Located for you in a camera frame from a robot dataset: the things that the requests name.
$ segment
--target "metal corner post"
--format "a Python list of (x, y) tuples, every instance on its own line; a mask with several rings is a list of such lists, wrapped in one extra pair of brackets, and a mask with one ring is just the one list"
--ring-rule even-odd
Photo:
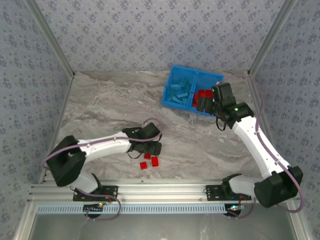
[[(74, 76), (72, 76), (70, 78), (70, 81), (69, 81), (69, 84), (68, 84), (68, 87), (67, 87), (67, 91), (65, 93), (65, 96), (64, 96), (64, 99), (63, 99), (63, 102), (62, 102), (61, 111), (60, 111), (60, 114), (58, 116), (57, 123), (56, 123), (55, 129), (54, 129), (54, 133), (53, 133), (49, 148), (48, 148), (47, 153), (46, 153), (47, 156), (54, 149), (55, 142), (57, 141), (57, 137), (58, 137), (59, 130), (60, 130), (60, 127), (61, 127), (61, 124), (62, 124), (62, 120), (63, 120), (64, 114), (65, 114), (65, 110), (66, 110), (66, 106), (67, 106), (67, 102), (68, 102), (68, 98), (69, 98), (69, 94), (70, 94), (70, 90), (71, 90), (73, 81), (74, 81)], [(47, 169), (43, 168), (42, 171), (41, 171), (39, 180), (38, 180), (39, 184), (43, 183), (43, 181), (45, 179), (45, 176), (46, 176), (46, 172), (47, 172)]]
[(281, 31), (282, 27), (287, 21), (288, 16), (293, 10), (298, 0), (284, 0), (278, 14), (276, 15), (268, 33), (266, 34), (260, 49), (256, 53), (251, 66), (249, 68), (250, 75), (253, 77), (256, 75), (260, 65), (264, 61), (267, 53), (269, 52), (271, 46), (274, 44), (276, 37)]
[(51, 46), (54, 54), (56, 55), (57, 59), (59, 60), (61, 66), (63, 67), (64, 71), (69, 77), (74, 75), (74, 71), (64, 54), (63, 50), (61, 49), (54, 33), (52, 32), (49, 24), (46, 21), (45, 16), (41, 12), (38, 4), (35, 0), (24, 0), (25, 5), (28, 7), (29, 11), (31, 12), (34, 20), (40, 27), (42, 33), (44, 34), (46, 40), (48, 41), (49, 45)]

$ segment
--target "floor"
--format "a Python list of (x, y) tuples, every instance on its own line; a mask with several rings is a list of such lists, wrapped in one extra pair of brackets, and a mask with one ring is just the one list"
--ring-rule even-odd
[[(234, 173), (258, 177), (257, 164), (232, 130), (218, 130), (214, 117), (161, 105), (168, 75), (168, 71), (77, 72), (57, 142), (68, 135), (109, 136), (157, 118), (163, 129), (159, 167), (148, 162), (148, 169), (141, 170), (143, 157), (130, 159), (123, 153), (89, 162), (84, 169), (100, 179), (222, 179)], [(253, 109), (248, 83), (239, 78), (229, 82), (237, 101)]]

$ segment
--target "enclosure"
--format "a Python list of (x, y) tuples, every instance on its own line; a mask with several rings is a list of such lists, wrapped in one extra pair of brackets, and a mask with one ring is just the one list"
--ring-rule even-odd
[[(318, 1), (2, 0), (0, 7), (1, 240), (320, 239)], [(193, 69), (182, 76), (190, 84), (185, 107), (163, 104), (173, 66)], [(180, 74), (172, 72), (170, 84)], [(303, 211), (257, 203), (248, 218), (229, 219), (225, 206), (235, 201), (207, 200), (206, 186), (227, 176), (261, 176), (234, 131), (187, 107), (220, 76), (255, 115), (264, 100), (261, 129), (303, 171)], [(122, 203), (117, 219), (88, 222), (86, 202), (74, 202), (40, 162), (66, 136), (101, 138), (150, 118), (163, 133), (159, 166), (136, 153), (84, 165), (118, 186)], [(299, 195), (282, 203), (299, 204)], [(103, 216), (118, 208), (110, 209)]]

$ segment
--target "metal extrusion frame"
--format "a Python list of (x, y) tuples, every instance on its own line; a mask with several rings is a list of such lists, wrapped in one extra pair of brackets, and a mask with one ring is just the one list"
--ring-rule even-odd
[(275, 19), (272, 22), (271, 27), (269, 28), (268, 33), (266, 34), (261, 46), (256, 53), (251, 66), (249, 67), (250, 74), (255, 76), (259, 67), (263, 63), (266, 55), (274, 44), (279, 32), (285, 25), (287, 18), (292, 12), (298, 0), (284, 0)]
[(73, 76), (73, 69), (62, 50), (61, 46), (58, 43), (55, 34), (49, 27), (49, 24), (46, 21), (44, 14), (41, 12), (38, 4), (35, 0), (24, 0), (25, 5), (28, 7), (29, 11), (31, 12), (35, 22), (38, 24), (39, 28), (41, 29), (43, 35), (45, 36), (47, 42), (49, 43), (52, 51), (54, 52), (55, 56), (59, 60), (61, 66), (63, 67), (65, 73), (69, 76)]
[[(69, 94), (70, 94), (70, 91), (71, 91), (71, 87), (72, 87), (72, 84), (74, 82), (74, 78), (75, 77), (72, 76), (70, 78), (70, 80), (69, 80), (67, 91), (66, 91), (66, 94), (65, 94), (63, 102), (62, 102), (61, 111), (60, 111), (60, 114), (59, 114), (59, 117), (58, 117), (58, 121), (57, 121), (56, 126), (55, 126), (55, 131), (53, 133), (53, 138), (51, 139), (48, 151), (46, 153), (47, 156), (55, 148), (55, 144), (56, 144), (56, 141), (57, 141), (57, 137), (58, 137), (58, 134), (59, 134), (59, 130), (60, 130), (60, 127), (61, 127), (61, 124), (62, 124), (63, 117), (65, 115), (65, 110), (66, 110), (67, 102), (68, 102), (68, 99), (69, 99)], [(42, 171), (41, 171), (39, 180), (38, 180), (39, 184), (41, 184), (44, 181), (45, 176), (46, 176), (46, 172), (47, 172), (47, 169), (43, 168)]]
[[(83, 215), (89, 208), (81, 203), (74, 204), (40, 204), (37, 209), (38, 215), (48, 214), (80, 214)], [(119, 206), (115, 204), (106, 204), (92, 209), (88, 214), (112, 214), (119, 211)], [(121, 204), (119, 212), (121, 215), (127, 214), (226, 214), (225, 205), (222, 203), (209, 204)]]
[[(225, 211), (224, 204), (237, 203), (238, 201), (207, 201), (204, 193), (206, 185), (219, 185), (221, 180), (188, 180), (188, 179), (124, 179), (124, 180), (103, 180), (103, 185), (117, 185), (118, 199), (126, 208), (134, 208), (137, 206), (150, 207), (156, 206), (178, 206), (178, 207), (194, 207), (191, 213), (223, 213)], [(33, 184), (31, 186), (27, 205), (24, 209), (22, 218), (16, 231), (14, 240), (27, 240), (31, 235), (32, 226), (36, 215), (43, 214), (44, 208), (49, 207), (80, 207), (84, 204), (92, 204), (92, 202), (75, 203), (72, 201), (73, 192), (69, 187), (57, 187), (51, 174), (47, 173), (43, 184)], [(288, 208), (296, 208), (298, 198), (286, 201)], [(108, 206), (117, 206), (117, 203), (111, 203)], [(47, 211), (49, 214), (62, 214), (64, 210), (53, 213), (55, 210)], [(173, 214), (183, 214), (183, 212), (172, 212)], [(312, 235), (306, 217), (303, 212), (290, 214), (291, 221), (298, 240), (312, 240)]]

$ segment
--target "cable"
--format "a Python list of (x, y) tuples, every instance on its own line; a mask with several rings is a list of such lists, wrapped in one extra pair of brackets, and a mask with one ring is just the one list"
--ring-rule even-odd
[(108, 193), (107, 191), (106, 191), (106, 192), (103, 192), (102, 194), (103, 194), (103, 195), (110, 195), (110, 193)]
[(157, 136), (154, 136), (154, 137), (151, 137), (151, 138), (148, 138), (148, 139), (137, 139), (137, 138), (131, 138), (131, 137), (126, 137), (126, 136), (117, 136), (117, 137), (109, 137), (109, 138), (105, 138), (105, 139), (95, 140), (95, 141), (87, 142), (87, 143), (80, 143), (80, 144), (75, 144), (75, 145), (71, 145), (71, 146), (66, 146), (64, 148), (61, 148), (61, 149), (51, 153), (44, 160), (41, 161), (40, 165), (43, 168), (47, 169), (47, 167), (45, 166), (45, 163), (49, 159), (53, 158), (54, 156), (56, 156), (56, 155), (58, 155), (58, 154), (60, 154), (60, 153), (62, 153), (64, 151), (68, 151), (68, 150), (71, 150), (71, 149), (76, 149), (76, 148), (79, 148), (79, 147), (92, 146), (92, 145), (95, 145), (95, 144), (101, 144), (101, 143), (106, 143), (106, 142), (109, 142), (109, 141), (116, 141), (116, 140), (128, 140), (128, 141), (135, 141), (135, 142), (145, 143), (145, 142), (151, 142), (151, 141), (159, 138), (161, 135), (162, 135), (162, 132), (160, 131)]
[(127, 152), (127, 154), (128, 154), (128, 156), (129, 156), (129, 158), (131, 158), (131, 159), (138, 159), (138, 158), (140, 158), (140, 156), (142, 155), (142, 153), (140, 153), (138, 156), (132, 157), (132, 156), (130, 156), (129, 152)]
[(260, 111), (258, 113), (258, 117), (256, 118), (256, 123), (255, 123), (255, 132), (256, 132), (256, 136), (259, 140), (259, 142), (261, 143), (261, 145), (263, 146), (263, 148), (266, 150), (266, 152), (268, 154), (270, 154), (270, 156), (272, 157), (272, 159), (283, 169), (283, 171), (289, 176), (289, 178), (292, 180), (292, 182), (294, 183), (294, 185), (296, 186), (298, 192), (299, 192), (299, 196), (300, 196), (300, 206), (295, 209), (295, 210), (289, 210), (288, 208), (286, 207), (283, 207), (281, 205), (277, 205), (279, 208), (285, 210), (286, 212), (288, 213), (298, 213), (300, 212), (303, 208), (304, 208), (304, 205), (305, 205), (305, 197), (304, 197), (304, 194), (302, 192), (302, 189), (299, 185), (299, 183), (297, 182), (297, 180), (295, 179), (295, 177), (288, 171), (288, 169), (286, 169), (286, 167), (277, 159), (277, 157), (271, 152), (271, 150), (267, 147), (267, 145), (265, 144), (265, 142), (263, 141), (263, 139), (261, 138), (260, 136), (260, 133), (259, 133), (259, 126), (260, 126), (260, 119), (261, 119), (261, 116), (262, 116), (262, 111), (263, 111), (263, 108), (265, 107), (265, 102), (264, 102), (264, 94), (263, 94), (263, 91), (259, 85), (259, 83), (257, 81), (255, 81), (254, 79), (252, 79), (251, 77), (249, 76), (246, 76), (246, 75), (232, 75), (232, 76), (229, 76), (228, 78), (226, 79), (232, 79), (232, 78), (246, 78), (246, 79), (249, 79), (251, 80), (258, 88), (259, 90), (259, 93), (260, 93), (260, 97), (261, 97), (261, 108), (260, 108)]
[(112, 195), (104, 195), (104, 194), (91, 194), (91, 193), (87, 193), (85, 191), (82, 191), (81, 189), (77, 188), (77, 190), (82, 193), (83, 195), (87, 195), (89, 197), (103, 197), (103, 198), (110, 198), (110, 199), (113, 199), (113, 200), (116, 200), (116, 202), (118, 203), (119, 205), (119, 209), (118, 209), (118, 212), (112, 216), (112, 217), (108, 217), (108, 218), (91, 218), (89, 217), (88, 213), (90, 212), (90, 210), (93, 208), (92, 206), (88, 208), (88, 210), (86, 211), (85, 213), (85, 216), (87, 217), (88, 220), (92, 220), (92, 221), (110, 221), (110, 220), (113, 220), (113, 219), (116, 219), (117, 217), (119, 217), (120, 215), (120, 212), (121, 212), (121, 202), (118, 200), (118, 198), (112, 196)]
[(227, 123), (225, 122), (224, 125), (223, 125), (223, 129), (221, 129), (220, 126), (219, 126), (218, 120), (219, 120), (219, 118), (218, 118), (218, 116), (216, 116), (215, 117), (215, 125), (220, 131), (223, 132), (224, 130), (226, 130)]
[(244, 218), (246, 218), (246, 217), (249, 217), (249, 216), (254, 212), (254, 210), (255, 210), (255, 208), (256, 208), (256, 201), (257, 201), (257, 199), (256, 199), (256, 197), (254, 197), (254, 198), (253, 198), (253, 205), (252, 205), (250, 211), (249, 211), (246, 215), (244, 215), (244, 216), (238, 216), (238, 215), (235, 214), (234, 212), (228, 211), (228, 210), (227, 210), (227, 212), (230, 213), (230, 214), (232, 214), (232, 215), (234, 215), (234, 216), (235, 216), (235, 217), (234, 217), (235, 219), (244, 219)]
[(241, 205), (241, 199), (244, 199), (244, 200), (245, 200), (244, 208), (246, 208), (246, 207), (247, 207), (247, 204), (248, 204), (246, 197), (245, 197), (245, 196), (243, 196), (242, 194), (240, 194), (239, 205)]
[(162, 126), (162, 129), (164, 129), (165, 126), (166, 126), (162, 121), (160, 121), (159, 119), (157, 119), (157, 118), (155, 118), (155, 117), (150, 117), (150, 118), (148, 118), (147, 120), (145, 120), (145, 121), (143, 122), (142, 125), (145, 125), (145, 124), (146, 124), (147, 122), (149, 122), (150, 120), (155, 120), (155, 121), (158, 122), (158, 124), (163, 125), (163, 126)]

